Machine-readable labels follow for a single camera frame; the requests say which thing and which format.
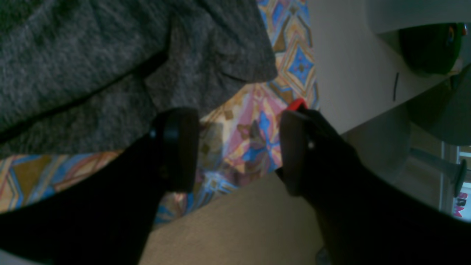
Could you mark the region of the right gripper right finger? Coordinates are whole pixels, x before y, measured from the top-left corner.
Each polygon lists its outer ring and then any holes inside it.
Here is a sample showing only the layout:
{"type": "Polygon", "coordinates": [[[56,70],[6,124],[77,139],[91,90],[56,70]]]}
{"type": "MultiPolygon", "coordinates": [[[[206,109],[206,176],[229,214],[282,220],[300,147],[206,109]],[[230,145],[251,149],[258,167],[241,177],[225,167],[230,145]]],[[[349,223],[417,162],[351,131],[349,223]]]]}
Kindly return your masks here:
{"type": "Polygon", "coordinates": [[[283,111],[279,136],[278,175],[316,211],[333,265],[470,264],[470,223],[373,174],[318,111],[283,111]]]}

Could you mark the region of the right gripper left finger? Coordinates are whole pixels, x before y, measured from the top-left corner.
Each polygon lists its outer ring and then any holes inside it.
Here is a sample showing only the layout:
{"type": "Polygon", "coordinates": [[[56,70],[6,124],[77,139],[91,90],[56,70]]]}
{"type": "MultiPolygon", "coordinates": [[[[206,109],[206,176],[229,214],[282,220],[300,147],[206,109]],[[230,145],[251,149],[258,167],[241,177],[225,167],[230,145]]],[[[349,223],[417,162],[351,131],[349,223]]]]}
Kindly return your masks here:
{"type": "Polygon", "coordinates": [[[97,173],[1,214],[1,250],[47,265],[137,265],[168,192],[195,184],[199,117],[159,113],[148,133],[97,173]]]}

